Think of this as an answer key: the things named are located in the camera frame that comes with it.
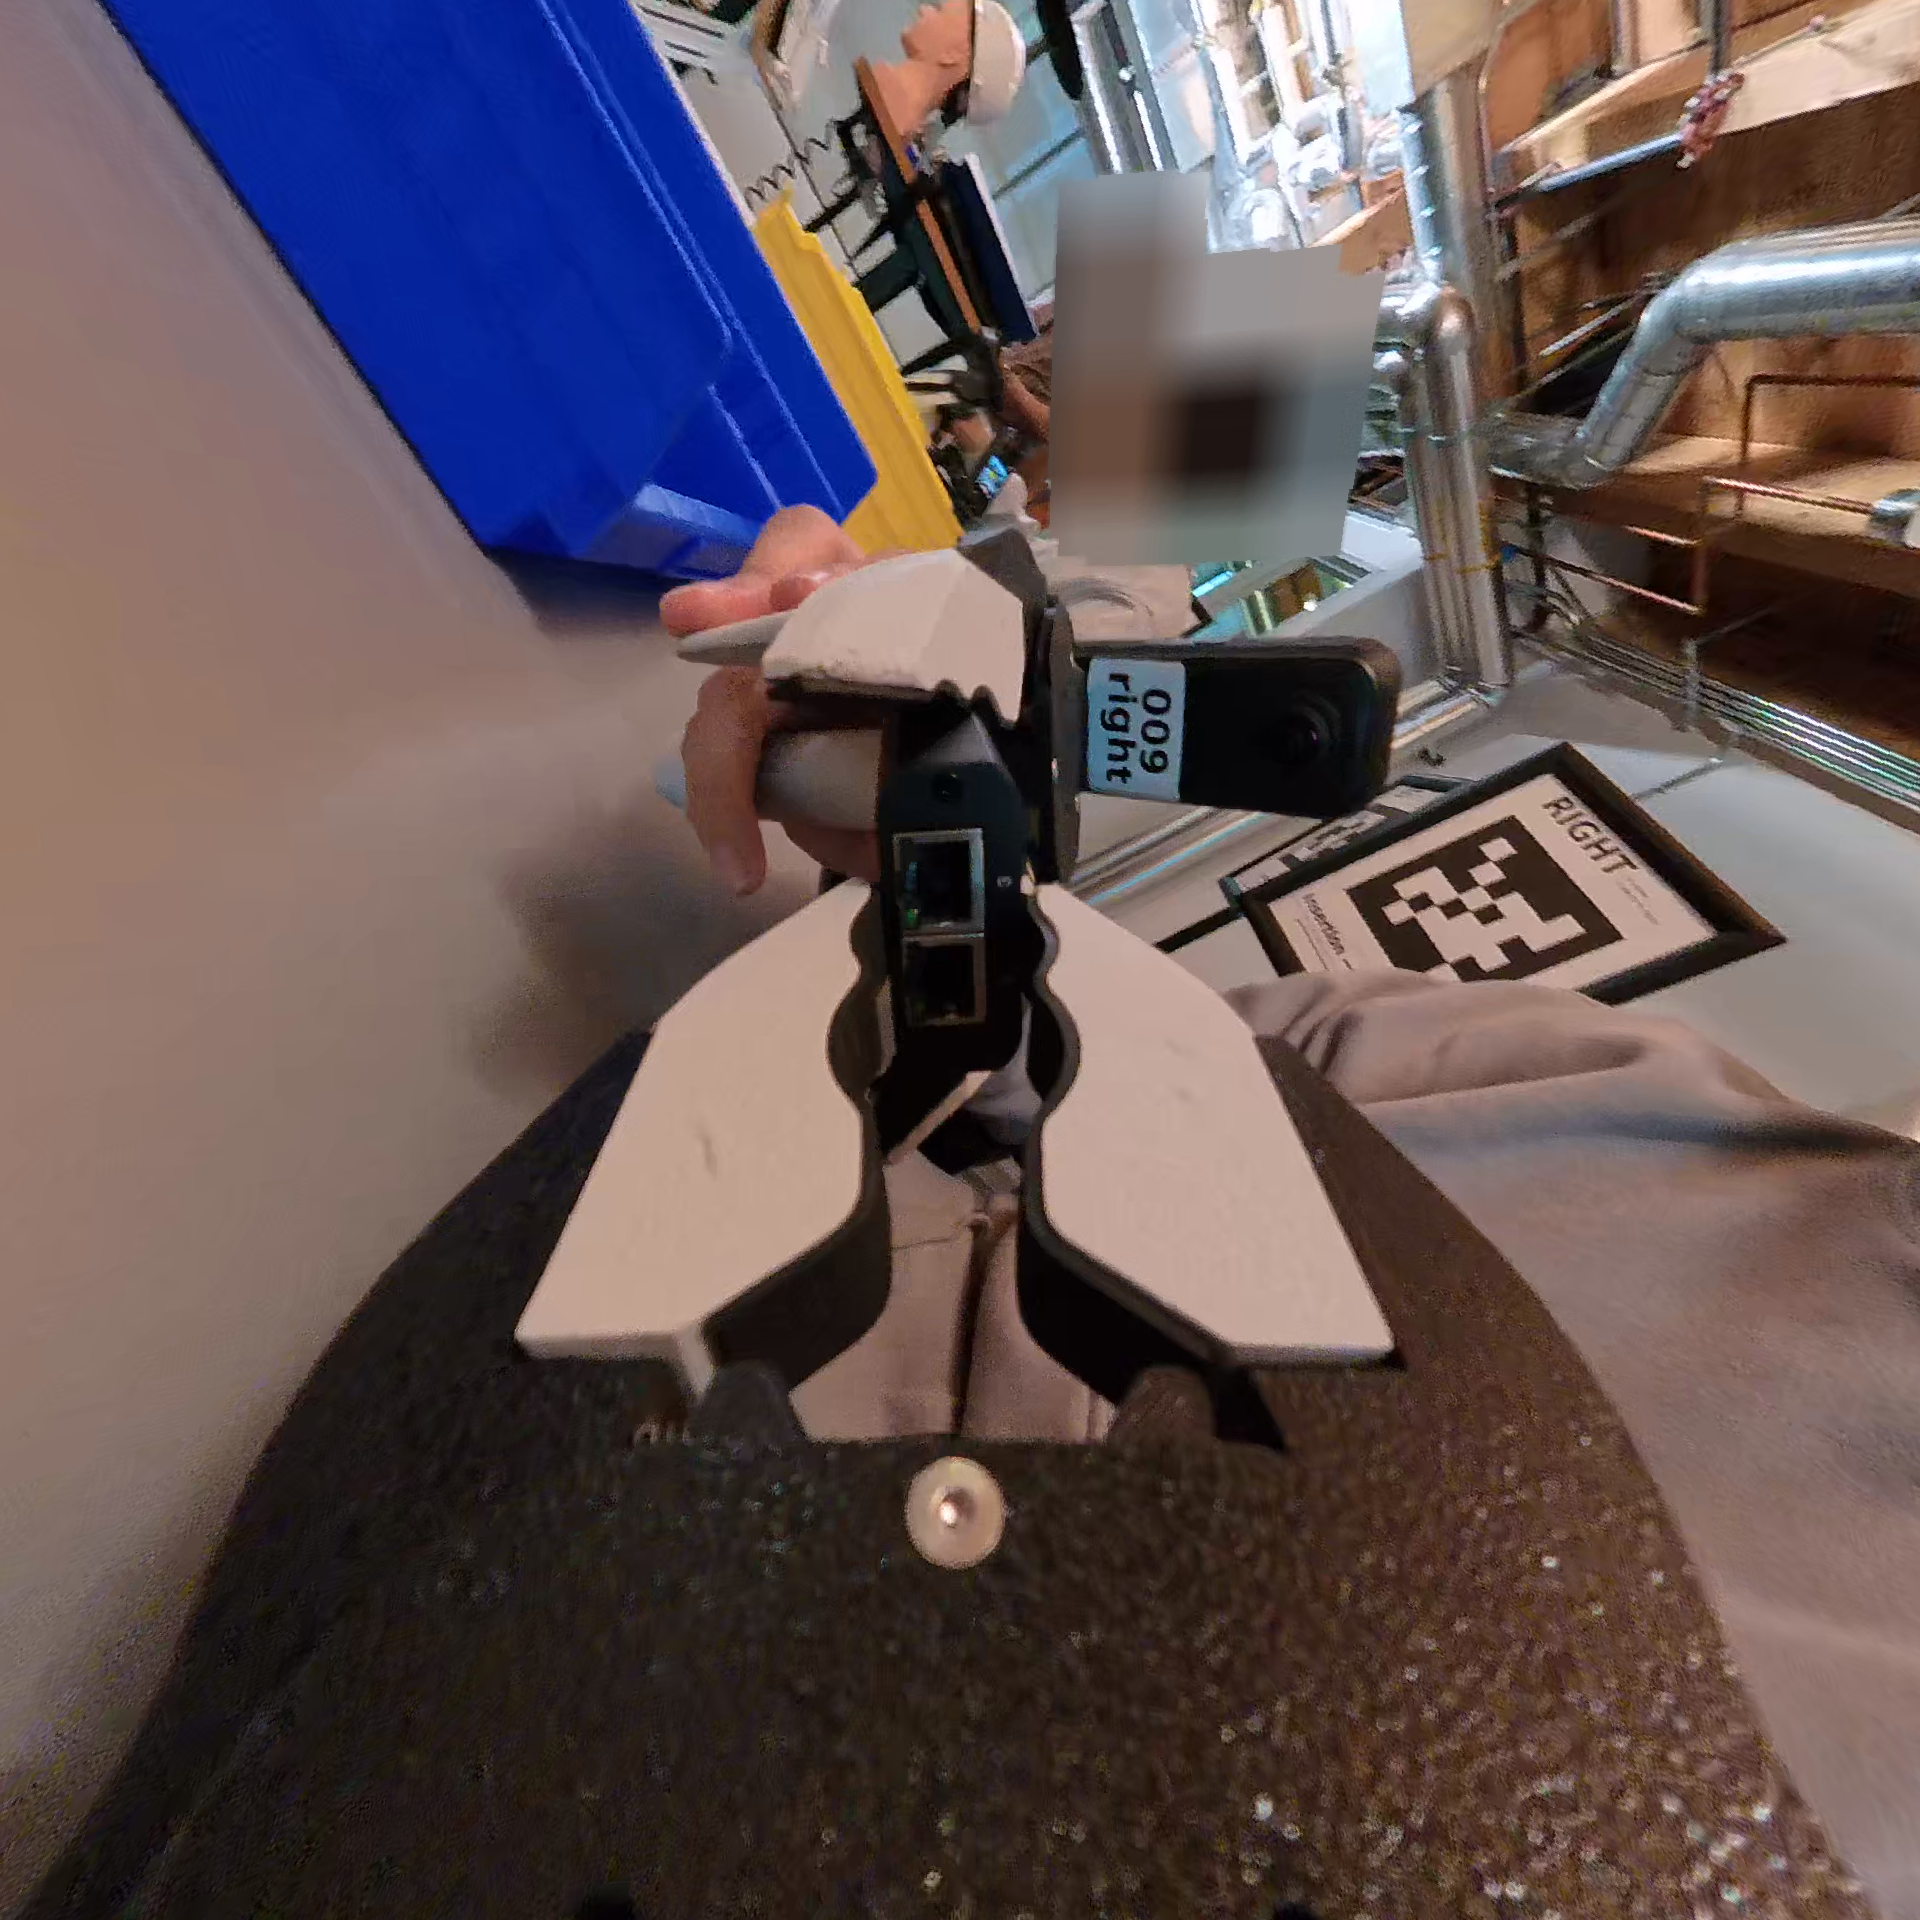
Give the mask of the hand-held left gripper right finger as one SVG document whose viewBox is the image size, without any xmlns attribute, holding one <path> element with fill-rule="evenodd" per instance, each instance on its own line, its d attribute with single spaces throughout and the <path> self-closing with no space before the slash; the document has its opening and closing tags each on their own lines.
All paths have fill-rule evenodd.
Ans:
<svg viewBox="0 0 1920 1920">
<path fill-rule="evenodd" d="M 1385 1360 L 1385 1311 L 1254 1027 L 1064 885 L 1034 904 L 1040 1007 L 1064 1035 L 1027 1141 L 1039 1244 L 1200 1363 Z"/>
</svg>

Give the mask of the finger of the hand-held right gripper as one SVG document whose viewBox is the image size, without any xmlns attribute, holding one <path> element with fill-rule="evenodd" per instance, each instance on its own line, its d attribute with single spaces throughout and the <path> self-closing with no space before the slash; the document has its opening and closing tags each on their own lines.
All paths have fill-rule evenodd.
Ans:
<svg viewBox="0 0 1920 1920">
<path fill-rule="evenodd" d="M 880 560 L 784 614 L 760 658 L 771 683 L 865 698 L 1024 702 L 1024 604 L 958 550 Z"/>
</svg>

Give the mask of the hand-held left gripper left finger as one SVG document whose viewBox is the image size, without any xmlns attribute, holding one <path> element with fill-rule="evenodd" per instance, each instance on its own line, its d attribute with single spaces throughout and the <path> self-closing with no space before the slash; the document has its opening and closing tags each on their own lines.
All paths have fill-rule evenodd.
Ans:
<svg viewBox="0 0 1920 1920">
<path fill-rule="evenodd" d="M 891 1282 L 879 996 L 879 902 L 846 880 L 661 1015 L 520 1348 L 659 1360 L 702 1396 L 739 1364 L 799 1387 L 873 1331 Z"/>
</svg>

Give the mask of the black network adapter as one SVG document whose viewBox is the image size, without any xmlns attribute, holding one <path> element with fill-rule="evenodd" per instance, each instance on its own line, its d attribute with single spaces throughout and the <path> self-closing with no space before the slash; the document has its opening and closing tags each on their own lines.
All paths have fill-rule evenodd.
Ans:
<svg viewBox="0 0 1920 1920">
<path fill-rule="evenodd" d="M 899 1150 L 973 1074 L 1017 1053 L 1043 936 L 1027 806 L 994 751 L 899 763 L 879 827 L 896 1043 L 873 1107 L 880 1144 Z"/>
</svg>

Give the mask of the person's right hand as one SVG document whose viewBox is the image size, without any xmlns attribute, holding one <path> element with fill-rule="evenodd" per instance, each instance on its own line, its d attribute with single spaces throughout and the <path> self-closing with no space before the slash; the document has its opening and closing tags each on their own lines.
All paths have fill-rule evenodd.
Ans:
<svg viewBox="0 0 1920 1920">
<path fill-rule="evenodd" d="M 801 502 L 767 520 L 733 575 L 666 591 L 659 618 L 666 632 L 681 639 L 787 613 L 866 562 L 861 543 L 832 516 Z M 761 824 L 768 820 L 827 872 L 861 880 L 880 876 L 873 829 L 832 827 L 757 800 L 761 751 L 771 735 L 827 731 L 846 720 L 849 712 L 827 702 L 792 704 L 773 698 L 753 664 L 722 664 L 710 675 L 681 738 L 683 808 L 719 878 L 737 895 L 751 895 L 767 883 Z"/>
</svg>

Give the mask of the framed marker sign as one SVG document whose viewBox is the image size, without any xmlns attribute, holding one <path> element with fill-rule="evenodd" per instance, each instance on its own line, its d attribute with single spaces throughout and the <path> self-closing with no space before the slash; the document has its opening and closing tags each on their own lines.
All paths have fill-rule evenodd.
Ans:
<svg viewBox="0 0 1920 1920">
<path fill-rule="evenodd" d="M 1233 904 L 1239 895 L 1278 880 L 1314 860 L 1331 856 L 1371 835 L 1400 827 L 1401 820 L 1430 808 L 1449 794 L 1459 791 L 1463 782 L 1445 774 L 1410 774 L 1385 787 L 1359 811 L 1339 818 L 1314 822 L 1297 831 L 1287 842 L 1247 860 L 1230 868 L 1218 880 L 1218 891 Z"/>
<path fill-rule="evenodd" d="M 1239 895 L 1278 975 L 1533 982 L 1625 1006 L 1786 934 L 1571 743 Z"/>
</svg>

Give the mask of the yellow storage bin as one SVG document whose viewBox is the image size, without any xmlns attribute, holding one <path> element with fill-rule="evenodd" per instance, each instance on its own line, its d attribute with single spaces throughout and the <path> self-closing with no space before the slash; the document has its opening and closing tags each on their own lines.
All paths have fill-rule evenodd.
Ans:
<svg viewBox="0 0 1920 1920">
<path fill-rule="evenodd" d="M 755 235 L 873 466 L 841 526 L 872 555 L 954 546 L 963 528 L 926 419 L 872 309 L 787 192 L 757 212 Z"/>
</svg>

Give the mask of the silver upright pipe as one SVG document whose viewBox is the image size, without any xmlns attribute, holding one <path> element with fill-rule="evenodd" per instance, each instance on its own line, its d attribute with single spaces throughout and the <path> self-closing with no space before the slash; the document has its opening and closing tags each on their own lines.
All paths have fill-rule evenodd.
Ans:
<svg viewBox="0 0 1920 1920">
<path fill-rule="evenodd" d="M 1389 287 L 1376 343 L 1405 360 L 1408 507 L 1440 677 L 1497 704 L 1514 683 L 1493 469 L 1482 442 L 1483 372 L 1505 380 L 1497 243 L 1482 131 L 1487 58 L 1454 67 L 1400 111 L 1410 277 Z"/>
</svg>

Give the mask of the person's light hoodie torso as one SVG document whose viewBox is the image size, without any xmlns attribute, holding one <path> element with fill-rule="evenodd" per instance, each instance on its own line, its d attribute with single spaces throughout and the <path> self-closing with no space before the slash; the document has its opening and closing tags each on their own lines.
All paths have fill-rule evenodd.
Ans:
<svg viewBox="0 0 1920 1920">
<path fill-rule="evenodd" d="M 1915 1142 L 1661 1016 L 1238 996 L 1519 1272 L 1307 1381 L 1247 1733 L 1048 1733 L 1007 1820 L 819 1842 L 805 1915 L 1915 1915 Z"/>
</svg>

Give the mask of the white hard hat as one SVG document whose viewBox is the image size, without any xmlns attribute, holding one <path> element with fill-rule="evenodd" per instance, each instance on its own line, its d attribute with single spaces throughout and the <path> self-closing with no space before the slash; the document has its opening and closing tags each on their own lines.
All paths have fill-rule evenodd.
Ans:
<svg viewBox="0 0 1920 1920">
<path fill-rule="evenodd" d="M 1002 3 L 969 4 L 967 77 L 958 118 L 994 125 L 1014 110 L 1027 70 L 1027 39 Z"/>
</svg>

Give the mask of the large blue crate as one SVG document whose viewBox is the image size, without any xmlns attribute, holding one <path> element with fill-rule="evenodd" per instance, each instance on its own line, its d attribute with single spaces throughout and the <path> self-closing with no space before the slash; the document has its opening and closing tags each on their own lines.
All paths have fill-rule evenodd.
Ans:
<svg viewBox="0 0 1920 1920">
<path fill-rule="evenodd" d="M 107 14 L 480 546 L 710 580 L 873 492 L 630 4 Z"/>
</svg>

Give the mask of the silver bent duct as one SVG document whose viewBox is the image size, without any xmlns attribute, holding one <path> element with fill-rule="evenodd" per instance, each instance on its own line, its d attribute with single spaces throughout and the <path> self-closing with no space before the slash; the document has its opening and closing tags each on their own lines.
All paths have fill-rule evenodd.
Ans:
<svg viewBox="0 0 1920 1920">
<path fill-rule="evenodd" d="M 1915 330 L 1915 212 L 1749 237 L 1699 258 L 1649 302 L 1585 419 L 1502 412 L 1482 423 L 1479 444 L 1496 474 L 1595 490 L 1642 458 L 1713 349 Z"/>
</svg>

